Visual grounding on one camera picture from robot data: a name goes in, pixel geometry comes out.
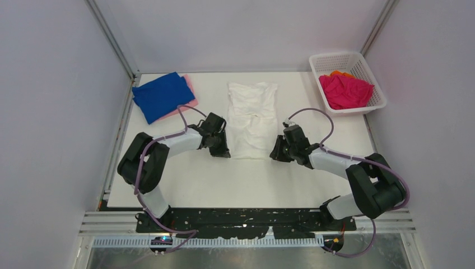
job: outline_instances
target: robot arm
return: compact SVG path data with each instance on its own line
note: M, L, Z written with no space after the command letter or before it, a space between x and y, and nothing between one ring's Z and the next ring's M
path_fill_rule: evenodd
M142 168L138 195L142 196L155 217L160 218L169 208L159 187L166 160L189 150L203 148L209 148L209 153L214 157L230 158L225 127L226 121L223 118L210 113L198 125L189 125L184 134L162 140L150 147L147 151L148 160ZM117 172L128 184L135 185L142 151L153 139L146 133L139 133L122 157Z
M277 136L270 157L287 163L295 160L307 168L325 170L349 181L352 193L335 197L320 207L328 222L357 215L375 219L406 197L406 190L393 174L361 161L328 154L318 143L311 145L298 125L287 126L284 135ZM389 167L379 154L365 159Z

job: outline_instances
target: white basket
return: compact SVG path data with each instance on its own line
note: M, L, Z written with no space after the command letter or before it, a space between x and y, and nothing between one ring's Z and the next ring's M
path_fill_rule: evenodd
M381 88L376 82L365 58L358 52L338 52L324 53L310 56L310 66L316 79L316 84L320 90L323 102L325 103L325 111L333 116L345 115L363 115L372 110L383 108L386 106L386 97L384 97ZM338 70L352 74L355 78L364 80L374 85L372 97L364 108L351 109L333 109L328 104L322 85L318 79L322 75L330 75L333 71Z

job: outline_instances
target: white wall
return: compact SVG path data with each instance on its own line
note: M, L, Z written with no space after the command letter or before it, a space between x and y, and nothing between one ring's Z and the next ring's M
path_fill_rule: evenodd
M0 268L67 268L129 79L82 0L0 3Z
M97 0L142 73L309 70L360 50L385 0Z
M433 268L473 268L475 2L401 1L367 56L376 146L406 179Z

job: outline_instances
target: folded clothes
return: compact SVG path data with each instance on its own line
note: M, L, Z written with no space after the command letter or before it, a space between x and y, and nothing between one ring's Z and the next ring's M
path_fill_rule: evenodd
M371 99L374 85L350 76L333 74L332 76L319 77L331 108L362 108Z
M176 72L164 75L140 87L132 88L134 102L148 124L195 99L186 79Z
M187 82L188 87L190 88L190 90L192 91L192 93L194 95L194 88L193 88L193 84L192 84L192 81L191 81L190 77L187 74L185 74L185 75L183 75L183 78ZM191 106L193 108L193 107L198 105L198 99L193 99L185 105ZM189 108L187 108L187 107L180 108L181 111L186 111L188 109ZM165 119L165 118L168 118L169 116L173 116L173 115L176 115L176 114L178 114L178 109L175 109L172 112L168 113L167 115L165 115L163 117L160 117L158 120Z
M268 160L277 137L276 83L229 82L226 125L232 159Z

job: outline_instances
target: orange cloth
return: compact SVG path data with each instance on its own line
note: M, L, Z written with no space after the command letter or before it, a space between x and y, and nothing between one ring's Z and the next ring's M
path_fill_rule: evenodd
M333 77L333 76L335 76L335 75L340 75L340 76L344 76L344 77L355 78L352 74L349 74L349 73L342 73L342 72L340 72L340 71L338 71L338 70L333 71L333 72L330 74L330 76L325 75L325 77Z

